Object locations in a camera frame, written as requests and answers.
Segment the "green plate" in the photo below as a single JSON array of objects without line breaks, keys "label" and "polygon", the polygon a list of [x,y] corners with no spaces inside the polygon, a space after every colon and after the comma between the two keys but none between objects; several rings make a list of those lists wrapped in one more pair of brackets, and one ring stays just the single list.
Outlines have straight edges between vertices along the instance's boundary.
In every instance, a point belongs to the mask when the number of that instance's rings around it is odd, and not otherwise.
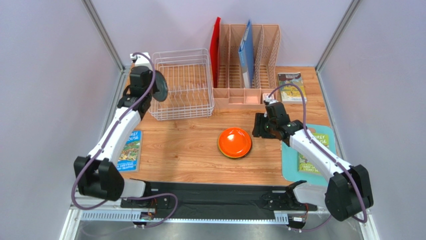
[{"label": "green plate", "polygon": [[243,139],[234,140],[219,140],[218,150],[227,158],[230,159],[241,159],[247,156],[252,149],[252,141]]}]

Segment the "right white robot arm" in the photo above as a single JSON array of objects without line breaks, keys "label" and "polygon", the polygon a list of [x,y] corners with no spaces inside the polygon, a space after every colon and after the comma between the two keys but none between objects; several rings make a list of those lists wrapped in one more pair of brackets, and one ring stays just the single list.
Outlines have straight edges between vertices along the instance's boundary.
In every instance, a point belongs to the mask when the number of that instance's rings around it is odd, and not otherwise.
[{"label": "right white robot arm", "polygon": [[361,213],[367,221],[367,209],[374,205],[368,170],[353,165],[325,147],[300,120],[291,120],[284,105],[272,100],[265,102],[265,113],[256,113],[252,135],[255,138],[277,139],[303,155],[326,181],[315,185],[298,180],[286,187],[291,205],[311,204],[328,210],[333,218],[343,222]]}]

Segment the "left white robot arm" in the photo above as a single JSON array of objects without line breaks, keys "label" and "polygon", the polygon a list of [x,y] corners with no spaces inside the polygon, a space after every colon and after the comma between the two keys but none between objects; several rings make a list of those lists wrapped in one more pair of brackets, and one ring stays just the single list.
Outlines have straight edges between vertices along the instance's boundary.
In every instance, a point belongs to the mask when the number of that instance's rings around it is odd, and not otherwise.
[{"label": "left white robot arm", "polygon": [[106,133],[87,156],[79,156],[74,161],[76,185],[73,188],[81,195],[104,201],[143,197],[146,182],[125,179],[117,169],[117,163],[129,137],[159,91],[156,81],[162,77],[160,72],[147,66],[131,69],[130,84],[118,101]]}]

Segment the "red floral plate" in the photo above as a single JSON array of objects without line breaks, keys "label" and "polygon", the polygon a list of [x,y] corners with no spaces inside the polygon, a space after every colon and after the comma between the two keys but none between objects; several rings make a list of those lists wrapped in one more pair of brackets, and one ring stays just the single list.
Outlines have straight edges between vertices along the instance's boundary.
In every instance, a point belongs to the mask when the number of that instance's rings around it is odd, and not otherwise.
[{"label": "red floral plate", "polygon": [[219,152],[229,159],[241,159],[247,156],[251,150],[252,145],[249,144],[219,144]]}]

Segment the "orange plate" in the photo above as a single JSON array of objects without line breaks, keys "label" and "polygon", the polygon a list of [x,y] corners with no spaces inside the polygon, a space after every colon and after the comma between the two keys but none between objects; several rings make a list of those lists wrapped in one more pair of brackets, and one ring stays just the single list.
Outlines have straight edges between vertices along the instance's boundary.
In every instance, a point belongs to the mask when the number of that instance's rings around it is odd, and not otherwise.
[{"label": "orange plate", "polygon": [[230,159],[244,158],[251,152],[252,145],[250,135],[239,127],[225,129],[217,139],[219,151]]}]

